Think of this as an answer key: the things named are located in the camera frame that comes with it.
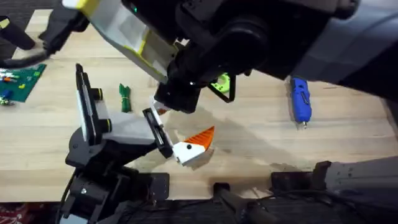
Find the green circuit board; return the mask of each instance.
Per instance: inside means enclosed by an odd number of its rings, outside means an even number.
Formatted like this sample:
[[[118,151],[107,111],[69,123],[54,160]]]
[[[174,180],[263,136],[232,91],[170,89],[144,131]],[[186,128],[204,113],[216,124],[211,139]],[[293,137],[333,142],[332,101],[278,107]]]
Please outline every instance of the green circuit board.
[[[20,70],[2,70],[0,74],[12,73],[19,78],[13,78],[16,82],[0,82],[0,94],[4,90],[11,90],[11,101],[25,102],[33,87],[42,76],[45,64],[35,65],[33,67]]]

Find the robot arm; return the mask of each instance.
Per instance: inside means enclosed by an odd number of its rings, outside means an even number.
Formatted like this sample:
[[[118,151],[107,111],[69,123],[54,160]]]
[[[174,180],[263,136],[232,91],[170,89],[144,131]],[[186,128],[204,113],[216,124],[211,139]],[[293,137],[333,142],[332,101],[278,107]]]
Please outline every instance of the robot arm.
[[[40,37],[45,52],[0,67],[22,67],[60,50],[88,22],[160,82],[155,99],[185,113],[200,91],[252,69],[285,79],[335,83],[396,100],[395,0],[63,0]],[[180,44],[189,40],[186,45]],[[231,95],[218,96],[229,103]]]

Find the wooden table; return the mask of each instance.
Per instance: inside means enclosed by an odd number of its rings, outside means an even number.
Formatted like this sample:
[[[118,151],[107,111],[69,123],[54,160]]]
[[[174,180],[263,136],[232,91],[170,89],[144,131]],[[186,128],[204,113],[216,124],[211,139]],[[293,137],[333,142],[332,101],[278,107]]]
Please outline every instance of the wooden table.
[[[50,11],[35,11],[27,33],[45,30]],[[17,50],[15,57],[25,52]],[[79,126],[75,63],[109,109],[121,109],[120,83],[132,88],[137,113],[148,106],[154,81],[106,43],[94,28],[73,34],[52,59],[26,103],[0,107],[0,202],[60,200],[72,168],[68,141]],[[163,116],[174,141],[212,125],[211,150],[191,167],[158,151],[129,164],[141,172],[168,172],[170,198],[208,198],[214,182],[229,182],[245,197],[259,197],[274,171],[312,170],[319,161],[356,162],[398,155],[397,136],[381,99],[326,83],[309,83],[313,117],[307,130],[292,121],[287,85],[254,72],[238,77],[237,97],[226,104],[203,90],[197,111]]]

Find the blue object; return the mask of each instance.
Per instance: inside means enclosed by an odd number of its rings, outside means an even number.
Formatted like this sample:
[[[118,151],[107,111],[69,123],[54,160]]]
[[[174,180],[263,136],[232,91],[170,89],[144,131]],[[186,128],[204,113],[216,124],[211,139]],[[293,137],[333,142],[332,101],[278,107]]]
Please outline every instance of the blue object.
[[[12,91],[11,90],[4,90],[2,93],[1,93],[1,95],[0,95],[2,98],[4,98],[4,99],[10,99],[11,98],[11,96],[12,96]]]
[[[304,128],[311,119],[312,109],[310,102],[310,92],[307,81],[292,77],[290,84],[292,86],[293,113],[296,122],[302,123]]]

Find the orange object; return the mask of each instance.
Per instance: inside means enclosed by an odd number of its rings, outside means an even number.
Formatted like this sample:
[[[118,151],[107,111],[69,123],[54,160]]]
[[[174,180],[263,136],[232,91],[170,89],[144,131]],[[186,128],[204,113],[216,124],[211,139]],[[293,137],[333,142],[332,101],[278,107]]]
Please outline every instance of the orange object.
[[[2,80],[3,80],[4,82],[17,82],[17,80],[12,79],[12,78],[10,78],[10,77],[4,77]]]
[[[214,126],[202,131],[201,133],[192,136],[185,140],[184,142],[186,143],[192,143],[192,144],[198,144],[207,150],[210,147],[211,142],[213,141],[213,136],[214,136]]]
[[[157,113],[158,113],[159,115],[166,114],[166,112],[167,112],[167,110],[165,110],[165,109],[159,109],[159,110],[157,110]]]

